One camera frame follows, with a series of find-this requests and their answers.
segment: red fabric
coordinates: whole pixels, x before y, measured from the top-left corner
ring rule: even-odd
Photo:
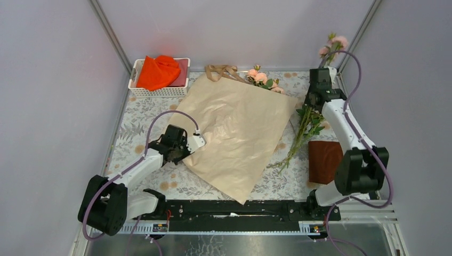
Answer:
[[[188,72],[188,59],[176,60],[179,63],[179,68],[181,69],[181,73],[179,76],[171,83],[168,87],[184,87],[185,82],[187,80],[187,72]]]
[[[146,56],[136,87],[155,91],[173,83],[181,69],[179,64],[169,56],[158,56],[156,59]]]
[[[328,184],[342,161],[341,144],[334,141],[309,141],[309,182]]]

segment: brown paper sheet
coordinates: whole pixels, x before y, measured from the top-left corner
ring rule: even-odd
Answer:
[[[196,175],[244,204],[268,164],[297,99],[232,79],[200,76],[177,110],[199,124],[207,144],[184,159]],[[170,124],[192,133],[182,115]]]

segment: orange cloth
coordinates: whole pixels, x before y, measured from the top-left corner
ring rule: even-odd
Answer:
[[[169,56],[156,59],[146,56],[136,87],[155,91],[170,85],[181,72],[179,64]]]

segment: flower bouquet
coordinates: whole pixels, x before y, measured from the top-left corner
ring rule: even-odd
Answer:
[[[265,73],[259,73],[261,66],[256,65],[253,69],[250,69],[246,74],[248,81],[254,86],[270,90],[272,92],[278,92],[284,94],[283,88],[279,87],[279,79],[268,79]]]
[[[321,59],[324,59],[328,53],[336,50],[343,50],[348,46],[348,41],[344,36],[336,36],[335,33],[328,35],[327,45],[322,47],[319,51]],[[327,57],[325,66],[329,66],[337,57],[338,53],[331,54]],[[323,115],[313,108],[304,104],[301,109],[296,110],[300,118],[300,127],[296,133],[294,142],[290,148],[287,157],[282,161],[269,165],[268,167],[281,168],[278,173],[281,173],[284,168],[289,166],[290,160],[296,155],[300,148],[309,141],[314,135],[319,135],[320,131],[325,127],[322,122],[325,120]]]

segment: floral tablecloth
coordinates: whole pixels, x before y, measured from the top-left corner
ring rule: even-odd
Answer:
[[[189,86],[201,72],[190,73]],[[267,72],[269,78],[279,78],[280,87],[287,95],[297,97],[300,107],[309,87],[309,72]],[[176,109],[182,98],[137,99],[129,93],[124,116],[117,131],[117,140],[108,163],[106,174],[118,172],[135,160],[144,151],[146,133],[154,117],[163,111]],[[151,140],[157,139],[170,118],[170,114],[160,118],[151,131]],[[313,140],[336,141],[329,124]],[[284,133],[270,159],[274,163],[284,159],[290,149],[295,132],[298,129],[297,114],[291,117]],[[288,169],[278,174],[278,169],[265,169],[261,179],[254,186],[249,199],[306,199],[318,184],[309,183],[307,144],[291,162]],[[151,188],[164,194],[167,199],[232,199],[191,172],[183,163],[166,164],[146,177],[133,190]]]

